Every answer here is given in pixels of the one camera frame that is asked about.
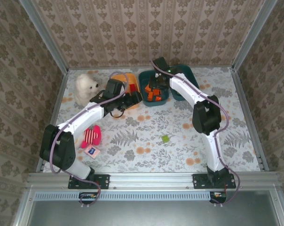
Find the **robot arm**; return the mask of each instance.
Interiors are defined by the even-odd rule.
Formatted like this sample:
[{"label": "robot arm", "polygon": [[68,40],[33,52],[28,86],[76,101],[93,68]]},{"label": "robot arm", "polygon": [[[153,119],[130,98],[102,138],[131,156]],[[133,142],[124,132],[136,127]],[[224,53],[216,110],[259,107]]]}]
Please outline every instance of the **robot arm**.
[{"label": "robot arm", "polygon": [[52,158],[53,165],[80,179],[93,181],[95,171],[76,158],[76,144],[81,144],[84,131],[89,126],[105,117],[114,109],[125,111],[127,108],[142,101],[141,94],[134,91],[131,94],[126,93],[122,97],[108,102],[108,100],[120,95],[124,89],[123,82],[109,79],[106,89],[92,98],[90,103],[78,114],[58,126],[48,125],[44,131],[39,156],[46,161],[50,160],[52,143],[60,130],[64,128],[55,144]]},{"label": "robot arm", "polygon": [[[183,73],[177,73],[178,77],[181,77],[183,79],[186,79],[185,75]],[[187,81],[192,85],[195,89],[198,90],[197,87],[195,87],[190,81]],[[197,132],[202,134],[202,140],[205,144],[208,159],[207,159],[207,166],[210,170],[213,172],[220,171],[224,168],[221,161],[219,160],[219,157],[217,155],[216,145],[214,141],[214,134],[216,130],[219,128],[219,122],[221,121],[220,112],[217,112],[217,116],[215,120],[212,120],[213,128],[210,128],[207,132],[205,131],[205,128],[202,128],[202,122],[204,122],[205,118],[203,117],[202,122],[200,121],[200,114],[203,116],[206,115],[207,112],[210,112],[210,108],[208,111],[206,111],[205,106],[203,103],[206,103],[209,105],[209,103],[201,97],[199,94],[194,92],[185,82],[181,81],[178,78],[171,78],[169,80],[170,87],[177,91],[179,94],[181,94],[188,103],[193,107],[193,118],[192,123],[194,125],[194,128],[197,130]],[[199,91],[203,96],[208,97],[207,94]],[[217,134],[217,140],[218,140],[218,147],[219,150],[221,150],[221,145],[219,141],[219,135]]]}]

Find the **green square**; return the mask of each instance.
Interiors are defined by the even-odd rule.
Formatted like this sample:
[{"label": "green square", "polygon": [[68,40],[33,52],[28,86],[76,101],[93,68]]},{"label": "green square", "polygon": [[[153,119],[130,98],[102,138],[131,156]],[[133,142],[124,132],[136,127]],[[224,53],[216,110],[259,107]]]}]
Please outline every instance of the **green square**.
[{"label": "green square", "polygon": [[167,142],[169,141],[168,136],[167,136],[167,135],[162,136],[162,141],[163,141],[164,143],[167,143]]}]

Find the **teal container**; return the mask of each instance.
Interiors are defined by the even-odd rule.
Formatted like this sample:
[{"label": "teal container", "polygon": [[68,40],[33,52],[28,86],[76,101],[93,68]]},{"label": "teal container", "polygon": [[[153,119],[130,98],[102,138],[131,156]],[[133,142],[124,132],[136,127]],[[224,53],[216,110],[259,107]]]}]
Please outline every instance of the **teal container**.
[{"label": "teal container", "polygon": [[[177,65],[177,66],[173,66],[173,67],[178,67],[180,68],[184,75],[186,76],[186,78],[193,84],[195,85],[198,89],[199,89],[199,86],[198,86],[198,83],[194,77],[194,74],[191,70],[191,68],[187,65]],[[185,98],[183,98],[182,95],[180,95],[177,91],[175,91],[174,89],[170,88],[171,90],[171,94],[172,96],[174,97],[175,100],[177,101],[182,101],[182,100],[185,100]]]},{"label": "teal container", "polygon": [[169,90],[163,90],[160,97],[162,97],[161,101],[148,101],[147,100],[147,96],[148,93],[145,92],[145,87],[147,87],[147,85],[149,84],[150,81],[150,77],[152,75],[155,75],[156,72],[153,71],[145,71],[139,74],[138,76],[138,80],[139,80],[139,87],[140,87],[140,92],[142,94],[142,98],[143,98],[143,103],[147,106],[147,107],[154,107],[154,106],[160,106],[160,105],[164,105],[167,102],[167,99],[169,98]]}]

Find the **orange container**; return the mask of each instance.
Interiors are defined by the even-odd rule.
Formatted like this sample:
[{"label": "orange container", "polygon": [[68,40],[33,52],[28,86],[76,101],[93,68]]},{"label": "orange container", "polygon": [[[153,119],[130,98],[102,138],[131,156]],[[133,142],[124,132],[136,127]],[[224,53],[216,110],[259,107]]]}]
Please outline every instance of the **orange container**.
[{"label": "orange container", "polygon": [[[129,85],[130,84],[134,84],[136,90],[140,93],[140,88],[139,88],[139,85],[138,85],[138,81],[137,81],[137,78],[134,74],[132,73],[125,73],[128,77],[128,81],[129,81]],[[119,81],[123,81],[123,82],[126,82],[126,78],[124,77],[123,74],[116,74],[116,75],[113,75],[112,76],[112,79],[116,79],[116,80],[119,80]],[[127,93],[131,93],[131,90],[130,90],[130,87],[128,85],[128,88],[126,90]],[[134,105],[134,106],[131,106],[130,108],[128,108],[128,110],[131,110],[131,109],[135,109],[136,107],[138,106],[138,104]]]}]

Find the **white plush toy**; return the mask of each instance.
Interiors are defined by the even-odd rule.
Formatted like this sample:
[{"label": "white plush toy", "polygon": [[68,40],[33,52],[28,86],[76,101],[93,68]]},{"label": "white plush toy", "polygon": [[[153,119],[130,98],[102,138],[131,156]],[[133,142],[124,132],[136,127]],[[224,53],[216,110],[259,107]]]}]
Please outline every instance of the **white plush toy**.
[{"label": "white plush toy", "polygon": [[99,85],[90,74],[81,74],[75,81],[75,101],[85,107],[98,91]]}]

